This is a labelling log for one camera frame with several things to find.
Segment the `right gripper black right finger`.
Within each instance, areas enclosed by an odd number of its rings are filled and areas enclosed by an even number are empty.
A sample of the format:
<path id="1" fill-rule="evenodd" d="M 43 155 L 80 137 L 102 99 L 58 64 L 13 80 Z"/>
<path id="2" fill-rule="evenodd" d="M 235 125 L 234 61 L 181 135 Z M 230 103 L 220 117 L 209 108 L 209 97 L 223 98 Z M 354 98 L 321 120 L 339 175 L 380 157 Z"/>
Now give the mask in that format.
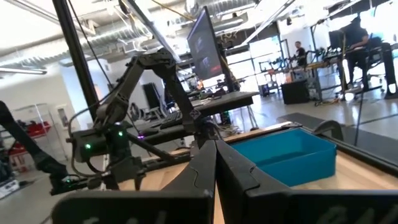
<path id="1" fill-rule="evenodd" d="M 293 190 L 217 141 L 225 223 L 397 223 L 396 190 Z"/>

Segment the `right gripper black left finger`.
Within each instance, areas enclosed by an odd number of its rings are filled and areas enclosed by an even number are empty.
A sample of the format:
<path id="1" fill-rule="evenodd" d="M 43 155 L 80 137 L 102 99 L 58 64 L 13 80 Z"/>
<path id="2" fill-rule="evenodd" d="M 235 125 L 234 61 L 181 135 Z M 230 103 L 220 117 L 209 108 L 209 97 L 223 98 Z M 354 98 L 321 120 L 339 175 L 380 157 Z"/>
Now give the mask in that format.
<path id="1" fill-rule="evenodd" d="M 216 143 L 207 141 L 174 180 L 159 191 L 85 191 L 53 208 L 56 224 L 212 223 Z"/>

